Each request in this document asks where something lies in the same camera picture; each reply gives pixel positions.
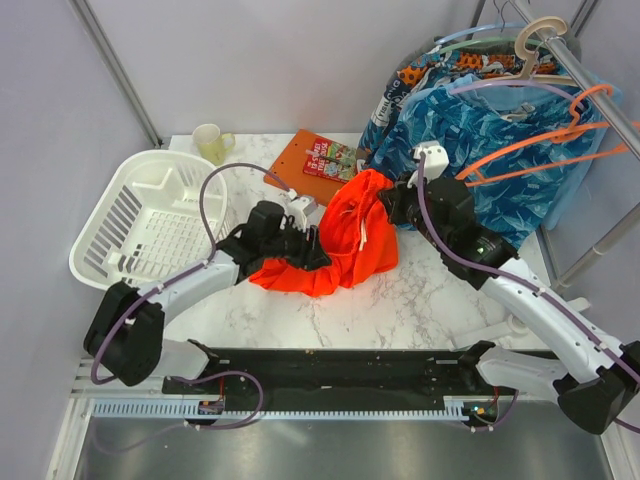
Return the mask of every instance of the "mug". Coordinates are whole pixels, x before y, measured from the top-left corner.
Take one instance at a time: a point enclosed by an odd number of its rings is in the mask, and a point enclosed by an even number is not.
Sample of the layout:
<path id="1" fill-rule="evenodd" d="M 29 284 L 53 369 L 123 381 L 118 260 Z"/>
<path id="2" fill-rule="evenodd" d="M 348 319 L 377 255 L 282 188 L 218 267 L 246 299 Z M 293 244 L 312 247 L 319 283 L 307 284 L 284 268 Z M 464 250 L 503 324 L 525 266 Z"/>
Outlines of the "mug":
<path id="1" fill-rule="evenodd" d="M 200 156 L 216 166 L 224 163 L 227 152 L 236 145 L 233 133 L 220 134 L 220 128 L 213 123 L 200 125 L 193 131 L 193 143 L 198 147 Z"/>

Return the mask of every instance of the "orange cloth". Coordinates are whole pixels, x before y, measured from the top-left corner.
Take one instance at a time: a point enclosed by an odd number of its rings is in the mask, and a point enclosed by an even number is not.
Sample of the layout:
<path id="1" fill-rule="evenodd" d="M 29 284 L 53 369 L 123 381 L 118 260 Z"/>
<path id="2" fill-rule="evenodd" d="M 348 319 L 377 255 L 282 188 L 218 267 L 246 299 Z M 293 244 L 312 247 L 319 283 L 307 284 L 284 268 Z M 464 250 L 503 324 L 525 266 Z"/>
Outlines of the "orange cloth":
<path id="1" fill-rule="evenodd" d="M 356 175 L 329 202 L 318 230 L 331 265 L 313 272 L 294 268 L 282 259 L 268 259 L 250 281 L 267 290 L 302 292 L 311 297 L 351 288 L 374 273 L 398 264 L 393 225 L 376 194 L 393 182 L 373 169 Z M 362 222 L 366 231 L 362 236 Z"/>

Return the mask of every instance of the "plastic basket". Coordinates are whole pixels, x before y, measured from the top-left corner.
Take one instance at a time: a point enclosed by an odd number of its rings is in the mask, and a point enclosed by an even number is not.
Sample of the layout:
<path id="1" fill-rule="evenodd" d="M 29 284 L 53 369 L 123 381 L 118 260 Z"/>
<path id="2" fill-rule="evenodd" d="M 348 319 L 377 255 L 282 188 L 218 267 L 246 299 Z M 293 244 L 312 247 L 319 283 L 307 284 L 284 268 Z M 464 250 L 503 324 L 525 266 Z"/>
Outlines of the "plastic basket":
<path id="1" fill-rule="evenodd" d="M 123 280 L 135 286 L 166 277 L 211 249 L 198 196 L 215 167 L 187 153 L 150 150 L 116 171 L 69 255 L 81 282 L 106 290 Z M 205 211 L 216 239 L 226 237 L 227 184 L 207 187 Z"/>

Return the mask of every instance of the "beige hanger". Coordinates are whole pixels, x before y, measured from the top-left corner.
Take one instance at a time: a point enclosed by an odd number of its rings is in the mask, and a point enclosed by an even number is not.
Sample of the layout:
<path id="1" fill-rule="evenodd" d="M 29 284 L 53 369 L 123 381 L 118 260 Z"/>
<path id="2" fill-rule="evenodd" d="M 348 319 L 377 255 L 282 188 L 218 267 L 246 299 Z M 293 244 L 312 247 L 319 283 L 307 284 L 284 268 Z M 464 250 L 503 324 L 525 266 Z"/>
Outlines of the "beige hanger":
<path id="1" fill-rule="evenodd" d="M 497 80 L 535 80 L 541 83 L 577 87 L 573 79 L 565 75 L 532 75 L 533 69 L 536 66 L 537 55 L 535 50 L 529 50 L 526 44 L 531 35 L 543 28 L 552 28 L 556 31 L 557 35 L 562 35 L 566 33 L 569 27 L 567 26 L 567 22 L 560 17 L 542 17 L 534 20 L 522 29 L 514 44 L 516 55 L 525 61 L 520 73 L 517 75 L 505 75 L 503 77 L 481 80 L 479 83 L 495 82 Z"/>

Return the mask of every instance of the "marble table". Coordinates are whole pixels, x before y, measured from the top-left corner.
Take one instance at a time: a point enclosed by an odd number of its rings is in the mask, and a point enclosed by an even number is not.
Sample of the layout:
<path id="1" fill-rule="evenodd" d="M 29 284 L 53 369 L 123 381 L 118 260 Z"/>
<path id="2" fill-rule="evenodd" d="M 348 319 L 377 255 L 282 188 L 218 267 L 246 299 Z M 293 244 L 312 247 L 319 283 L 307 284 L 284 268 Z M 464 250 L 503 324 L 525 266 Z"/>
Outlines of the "marble table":
<path id="1" fill-rule="evenodd" d="M 323 134 L 356 145 L 357 134 Z M 236 135 L 226 163 L 269 168 L 293 135 Z M 191 137 L 174 136 L 170 150 L 197 153 Z M 258 200 L 284 201 L 281 190 L 248 169 L 224 172 L 231 226 L 245 221 Z M 417 232 L 398 232 L 399 264 L 353 289 L 310 298 L 268 292 L 251 283 L 220 291 L 180 315 L 165 330 L 174 340 L 194 338 L 211 347 L 444 349 L 450 337 L 503 321 L 505 309 L 451 275 L 437 251 Z M 535 235 L 520 250 L 548 282 Z M 507 348 L 546 348 L 533 334 L 503 337 Z"/>

